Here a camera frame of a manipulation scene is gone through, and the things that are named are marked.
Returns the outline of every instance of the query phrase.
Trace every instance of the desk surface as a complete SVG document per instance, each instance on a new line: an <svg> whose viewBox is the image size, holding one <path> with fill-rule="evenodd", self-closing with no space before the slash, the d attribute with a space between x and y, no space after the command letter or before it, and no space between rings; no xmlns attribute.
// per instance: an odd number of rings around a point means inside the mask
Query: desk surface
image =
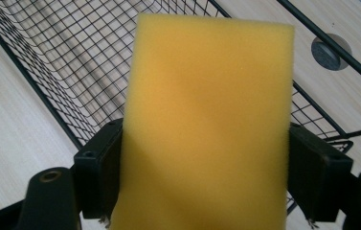
<svg viewBox="0 0 361 230"><path fill-rule="evenodd" d="M296 81L344 128L361 128L361 77L350 68L332 72L319 66L310 54L314 35L300 22L276 1L218 2L233 17L295 25ZM357 0L291 2L328 33L344 37L353 55L361 61L361 37L358 36L361 35L361 4ZM361 137L352 141L355 146L349 155L356 162L353 173L358 174L361 172ZM55 166L71 166L75 152L74 145L0 47L0 208L22 199L35 173ZM93 221L84 227L95 226L99 227ZM320 226L339 229L336 223ZM287 229L308 229L300 210L296 209L288 218Z"/></svg>

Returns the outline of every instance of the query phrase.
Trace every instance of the sponge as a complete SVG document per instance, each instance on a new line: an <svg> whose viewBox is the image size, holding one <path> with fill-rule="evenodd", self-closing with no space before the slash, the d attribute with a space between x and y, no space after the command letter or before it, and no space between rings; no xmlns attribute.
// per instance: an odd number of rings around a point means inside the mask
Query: sponge
<svg viewBox="0 0 361 230"><path fill-rule="evenodd" d="M110 229L284 228L293 37L139 15Z"/></svg>

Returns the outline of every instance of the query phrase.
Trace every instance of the yellow sponge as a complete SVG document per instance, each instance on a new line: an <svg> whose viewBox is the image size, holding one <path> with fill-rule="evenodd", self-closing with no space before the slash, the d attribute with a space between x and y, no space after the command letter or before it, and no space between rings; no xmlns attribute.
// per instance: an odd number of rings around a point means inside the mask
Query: yellow sponge
<svg viewBox="0 0 361 230"><path fill-rule="evenodd" d="M284 228L293 34L139 15L111 229Z"/></svg>

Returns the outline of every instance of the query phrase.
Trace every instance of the wire basket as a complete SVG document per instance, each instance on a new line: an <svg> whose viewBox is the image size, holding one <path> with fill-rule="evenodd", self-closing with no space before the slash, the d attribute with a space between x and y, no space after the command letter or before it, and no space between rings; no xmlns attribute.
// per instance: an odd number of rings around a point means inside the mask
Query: wire basket
<svg viewBox="0 0 361 230"><path fill-rule="evenodd" d="M124 116L139 12L230 17L214 0L0 1L0 44L78 148ZM342 152L352 145L297 83L291 121Z"/></svg>

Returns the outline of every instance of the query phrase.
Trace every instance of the round hole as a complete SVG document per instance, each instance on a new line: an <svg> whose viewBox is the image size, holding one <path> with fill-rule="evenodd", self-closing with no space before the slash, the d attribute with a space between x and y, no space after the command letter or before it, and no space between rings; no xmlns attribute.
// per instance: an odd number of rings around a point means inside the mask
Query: round hole
<svg viewBox="0 0 361 230"><path fill-rule="evenodd" d="M347 41L337 34L327 34L338 45L352 55L352 50ZM321 66L328 70L339 71L348 67L348 64L341 59L328 45L319 37L315 37L311 44L311 53L314 59Z"/></svg>
<svg viewBox="0 0 361 230"><path fill-rule="evenodd" d="M60 171L49 171L42 174L39 180L43 183L48 183L57 180L61 176Z"/></svg>
<svg viewBox="0 0 361 230"><path fill-rule="evenodd" d="M96 153L94 153L93 151L85 151L82 155L86 157L94 157Z"/></svg>

